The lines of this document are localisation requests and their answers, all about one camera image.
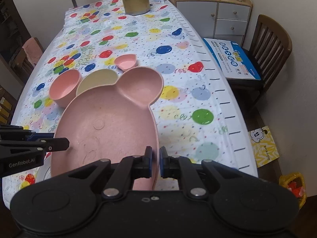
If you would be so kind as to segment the wooden chair with pink cloth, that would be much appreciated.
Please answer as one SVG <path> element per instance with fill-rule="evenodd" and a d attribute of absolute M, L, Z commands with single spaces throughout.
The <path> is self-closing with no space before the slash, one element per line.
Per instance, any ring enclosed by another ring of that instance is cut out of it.
<path fill-rule="evenodd" d="M 39 40 L 31 37 L 13 57 L 10 67 L 24 84 L 27 82 L 43 53 L 44 49 Z"/>

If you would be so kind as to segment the pink round bowl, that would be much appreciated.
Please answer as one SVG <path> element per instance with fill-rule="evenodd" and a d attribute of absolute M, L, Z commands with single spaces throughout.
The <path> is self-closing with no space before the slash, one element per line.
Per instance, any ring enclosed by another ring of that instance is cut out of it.
<path fill-rule="evenodd" d="M 83 77 L 76 69 L 70 69 L 59 75 L 49 88 L 49 98 L 61 108 L 66 108 L 76 97 L 76 90 Z"/>

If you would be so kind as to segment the white round plate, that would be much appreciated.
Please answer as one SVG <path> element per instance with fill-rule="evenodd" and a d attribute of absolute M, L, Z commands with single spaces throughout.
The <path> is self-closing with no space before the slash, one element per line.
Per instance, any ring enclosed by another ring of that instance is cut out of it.
<path fill-rule="evenodd" d="M 42 182 L 43 180 L 47 180 L 49 178 L 51 178 L 51 165 L 43 165 L 37 172 L 35 182 Z"/>

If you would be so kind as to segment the yellow cartoon bag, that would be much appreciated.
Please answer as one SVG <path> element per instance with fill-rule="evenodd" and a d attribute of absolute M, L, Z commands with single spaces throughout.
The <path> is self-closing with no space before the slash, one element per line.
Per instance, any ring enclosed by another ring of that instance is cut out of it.
<path fill-rule="evenodd" d="M 249 132 L 254 158 L 258 168 L 279 158 L 279 153 L 268 126 Z"/>

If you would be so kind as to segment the white drawer cabinet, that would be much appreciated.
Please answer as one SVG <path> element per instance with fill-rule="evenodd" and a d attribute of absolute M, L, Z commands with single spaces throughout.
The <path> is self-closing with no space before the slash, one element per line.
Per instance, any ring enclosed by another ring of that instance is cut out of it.
<path fill-rule="evenodd" d="M 251 6 L 207 1 L 176 1 L 177 9 L 202 38 L 229 40 L 242 46 Z"/>

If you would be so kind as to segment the pink bear-shaped divided plate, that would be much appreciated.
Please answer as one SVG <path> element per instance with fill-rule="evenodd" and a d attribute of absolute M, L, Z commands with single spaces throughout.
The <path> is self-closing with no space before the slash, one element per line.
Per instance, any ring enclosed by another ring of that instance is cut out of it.
<path fill-rule="evenodd" d="M 151 178 L 135 181 L 135 190 L 152 190 L 158 177 L 159 136 L 150 108 L 160 97 L 164 79 L 148 67 L 123 73 L 115 84 L 101 85 L 76 96 L 64 110 L 56 138 L 67 138 L 66 151 L 53 152 L 51 176 L 66 173 L 102 158 L 113 163 L 153 149 Z"/>

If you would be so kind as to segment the yellow plastic bag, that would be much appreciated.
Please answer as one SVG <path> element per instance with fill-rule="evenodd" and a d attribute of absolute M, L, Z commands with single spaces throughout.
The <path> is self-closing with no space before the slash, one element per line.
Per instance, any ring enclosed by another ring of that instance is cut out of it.
<path fill-rule="evenodd" d="M 299 203 L 299 209 L 301 209 L 307 199 L 306 184 L 303 175 L 300 172 L 281 175 L 279 185 L 290 190 L 295 195 Z"/>

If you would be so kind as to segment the near left wooden chair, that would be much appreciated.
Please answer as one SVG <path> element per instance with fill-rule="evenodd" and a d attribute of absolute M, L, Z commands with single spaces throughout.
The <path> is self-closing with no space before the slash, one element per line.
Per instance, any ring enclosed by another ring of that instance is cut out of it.
<path fill-rule="evenodd" d="M 11 124 L 17 100 L 2 86 L 0 87 L 1 124 Z"/>

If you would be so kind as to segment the dark wooden right chair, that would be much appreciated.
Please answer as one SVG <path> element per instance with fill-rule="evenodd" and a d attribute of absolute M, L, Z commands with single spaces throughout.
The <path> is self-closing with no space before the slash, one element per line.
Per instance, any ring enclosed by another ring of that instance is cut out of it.
<path fill-rule="evenodd" d="M 251 46 L 245 51 L 259 80 L 229 79 L 233 90 L 244 91 L 254 107 L 268 91 L 292 52 L 292 40 L 287 31 L 274 19 L 258 16 Z"/>

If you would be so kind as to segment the pink heart-shaped dish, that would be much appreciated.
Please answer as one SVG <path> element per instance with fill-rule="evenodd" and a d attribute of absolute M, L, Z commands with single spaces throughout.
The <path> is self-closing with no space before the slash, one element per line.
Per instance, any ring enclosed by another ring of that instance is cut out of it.
<path fill-rule="evenodd" d="M 120 55 L 115 59 L 115 65 L 122 71 L 127 71 L 137 65 L 135 54 Z"/>

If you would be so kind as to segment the blue white cardboard box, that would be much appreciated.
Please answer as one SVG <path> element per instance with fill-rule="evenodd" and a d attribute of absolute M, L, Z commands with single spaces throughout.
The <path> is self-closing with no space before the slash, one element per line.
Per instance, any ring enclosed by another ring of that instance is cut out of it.
<path fill-rule="evenodd" d="M 234 41 L 203 39 L 226 79 L 261 80 L 244 50 Z"/>

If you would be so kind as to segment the cream round bowl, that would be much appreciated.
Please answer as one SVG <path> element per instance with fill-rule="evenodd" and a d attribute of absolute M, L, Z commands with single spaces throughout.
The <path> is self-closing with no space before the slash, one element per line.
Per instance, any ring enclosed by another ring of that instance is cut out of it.
<path fill-rule="evenodd" d="M 88 89 L 101 86 L 111 85 L 118 80 L 118 74 L 111 69 L 100 69 L 86 76 L 78 85 L 76 96 L 85 92 Z"/>

